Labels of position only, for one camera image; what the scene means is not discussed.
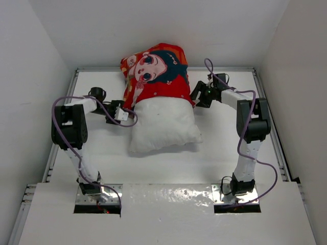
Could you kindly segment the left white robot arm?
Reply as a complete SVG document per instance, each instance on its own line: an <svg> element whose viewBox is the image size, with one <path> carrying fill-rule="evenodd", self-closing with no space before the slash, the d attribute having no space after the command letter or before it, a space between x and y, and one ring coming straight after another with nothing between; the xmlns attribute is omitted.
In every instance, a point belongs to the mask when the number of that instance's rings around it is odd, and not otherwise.
<svg viewBox="0 0 327 245"><path fill-rule="evenodd" d="M87 95L67 96L57 99L52 105L51 138L71 160L78 174L77 183L84 196L100 203L109 199L121 199L119 193L103 184L100 172L92 165L86 149L88 129L86 115L102 115L106 122L122 126L129 113L123 110L123 100L106 102L106 91L93 87Z"/></svg>

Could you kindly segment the white pillow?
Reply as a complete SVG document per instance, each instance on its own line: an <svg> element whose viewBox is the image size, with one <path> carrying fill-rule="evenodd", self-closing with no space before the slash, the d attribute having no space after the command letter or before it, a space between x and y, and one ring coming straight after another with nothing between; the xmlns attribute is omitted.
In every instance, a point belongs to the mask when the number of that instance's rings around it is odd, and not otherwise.
<svg viewBox="0 0 327 245"><path fill-rule="evenodd" d="M138 122L131 129L129 151L133 153L203 142L195 123L193 106L185 99L145 99L136 103L134 112Z"/></svg>

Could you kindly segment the red patterned pillowcase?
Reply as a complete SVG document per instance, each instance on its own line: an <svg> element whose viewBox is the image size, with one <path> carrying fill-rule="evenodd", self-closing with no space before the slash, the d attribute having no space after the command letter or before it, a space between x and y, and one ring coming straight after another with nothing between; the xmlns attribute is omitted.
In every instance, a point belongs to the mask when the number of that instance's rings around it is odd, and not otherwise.
<svg viewBox="0 0 327 245"><path fill-rule="evenodd" d="M123 58L124 107L132 109L138 102L157 96L185 99L194 106L187 68L184 50L168 43Z"/></svg>

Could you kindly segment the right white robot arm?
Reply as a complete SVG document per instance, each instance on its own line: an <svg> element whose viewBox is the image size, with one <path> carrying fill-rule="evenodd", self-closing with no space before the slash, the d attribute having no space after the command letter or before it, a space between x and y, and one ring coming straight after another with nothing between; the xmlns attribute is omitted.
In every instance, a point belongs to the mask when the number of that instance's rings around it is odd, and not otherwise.
<svg viewBox="0 0 327 245"><path fill-rule="evenodd" d="M198 81L191 93L198 100L197 107L209 108L218 101L236 110L236 130L240 137L237 146L237 166L232 173L230 193L233 195L251 192L255 186L254 169L259 149L271 131L268 102L257 98L254 90L237 90L227 83L227 74L208 76L207 83Z"/></svg>

